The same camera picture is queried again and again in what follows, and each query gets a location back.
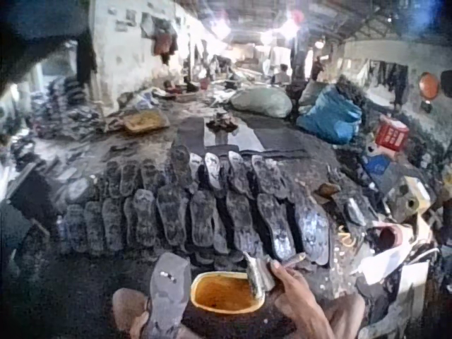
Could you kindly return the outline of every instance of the white wall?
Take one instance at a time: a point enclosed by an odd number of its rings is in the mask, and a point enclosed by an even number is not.
[[[432,112],[427,114],[420,109],[422,98],[418,83],[424,72],[432,73],[440,79],[442,71],[452,69],[451,47],[397,40],[358,40],[346,42],[343,47],[338,48],[334,59],[337,60],[339,57],[342,57],[344,62],[347,59],[353,60],[353,68],[359,68],[359,65],[367,60],[408,66],[408,96],[407,102],[403,105],[403,111],[418,120],[421,127],[445,148],[448,147],[452,140],[452,99],[439,93],[438,97],[432,100]],[[352,78],[356,70],[350,70],[353,74],[347,74],[347,72],[347,68],[343,68],[343,73]],[[330,70],[326,76],[331,77],[333,73]],[[381,91],[379,92],[378,89],[370,88],[368,94],[370,98],[388,101],[387,98],[381,97]]]
[[[136,11],[135,27],[127,32],[115,30],[117,20],[126,19],[126,10]],[[173,22],[178,34],[179,50],[171,56],[169,66],[160,56],[153,56],[154,40],[141,37],[142,13]],[[166,79],[181,80],[182,63],[189,54],[189,33],[192,37],[214,40],[202,24],[170,0],[95,0],[93,42],[97,55],[97,83],[105,114],[118,109],[117,98],[124,92],[143,85],[162,84]],[[181,19],[181,27],[175,23]]]

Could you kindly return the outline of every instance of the floor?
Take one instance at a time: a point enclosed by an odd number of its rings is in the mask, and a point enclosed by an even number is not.
[[[212,115],[213,111],[206,101],[207,98],[184,104],[163,103],[162,110],[167,113],[171,122],[171,127],[165,130],[139,137],[116,132],[86,143],[38,141],[36,151],[44,159],[52,159],[58,155],[63,160],[63,164],[57,169],[60,174],[70,167],[75,167],[76,173],[72,179],[103,171],[110,147],[131,142],[135,143],[129,158],[149,157],[163,168],[166,152],[181,122],[187,117]],[[338,167],[339,164],[329,144],[301,131],[298,133],[300,142],[305,145],[306,156],[301,159],[282,159],[280,166],[292,176],[306,182],[313,191],[328,180],[328,165]],[[68,164],[67,150],[82,153]],[[319,268],[307,274],[307,280],[319,299],[333,299],[343,293],[355,291],[355,277],[350,275],[355,252],[345,248],[337,237],[334,238],[331,269]],[[111,296],[121,287],[146,293],[153,265],[128,253],[92,259],[84,256],[61,257],[54,251],[53,247],[47,253],[46,264],[39,279],[33,283],[15,280],[4,287],[6,293],[3,293],[3,296],[6,296],[7,301],[5,307],[11,307],[14,315],[9,324],[16,333],[19,332],[18,338],[54,338],[58,335],[71,338],[118,336],[112,323]],[[234,325],[230,322],[223,323],[221,328],[224,327],[225,330],[216,338],[279,338],[284,332],[280,330],[282,325],[287,326],[281,315],[269,308],[263,311],[261,318],[256,317],[250,323],[244,324],[241,333],[232,335],[228,329],[234,328]],[[202,328],[205,324],[194,321],[192,326]]]

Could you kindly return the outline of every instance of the yellow container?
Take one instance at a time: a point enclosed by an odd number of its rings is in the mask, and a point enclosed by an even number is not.
[[[194,306],[217,314],[245,314],[260,309],[265,295],[254,299],[246,273],[207,272],[191,284]]]

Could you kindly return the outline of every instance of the orange fan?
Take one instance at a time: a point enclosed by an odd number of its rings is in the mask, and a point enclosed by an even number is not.
[[[427,100],[433,100],[439,92],[439,81],[433,74],[424,73],[419,81],[421,95]]]

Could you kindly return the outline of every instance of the worker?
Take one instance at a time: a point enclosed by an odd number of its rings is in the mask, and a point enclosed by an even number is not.
[[[276,299],[275,306],[292,319],[297,327],[297,331],[287,339],[356,338],[365,308],[361,296],[340,297],[322,309],[301,273],[284,268],[276,261],[272,262],[271,269],[284,287],[284,293]],[[113,295],[113,315],[117,328],[129,332],[131,339],[147,339],[142,337],[142,330],[150,317],[147,303],[148,298],[135,290],[123,288]],[[181,326],[176,338],[201,339],[184,326]]]
[[[289,69],[289,67],[286,64],[281,64],[280,72],[275,74],[271,78],[271,84],[272,85],[280,85],[280,84],[284,84],[284,83],[290,83],[290,77],[287,74],[288,69]]]
[[[318,56],[316,58],[316,61],[314,62],[314,64],[312,65],[312,70],[311,70],[311,79],[314,81],[317,81],[317,78],[319,77],[320,72],[324,71],[323,69],[323,65],[320,62],[320,57]]]

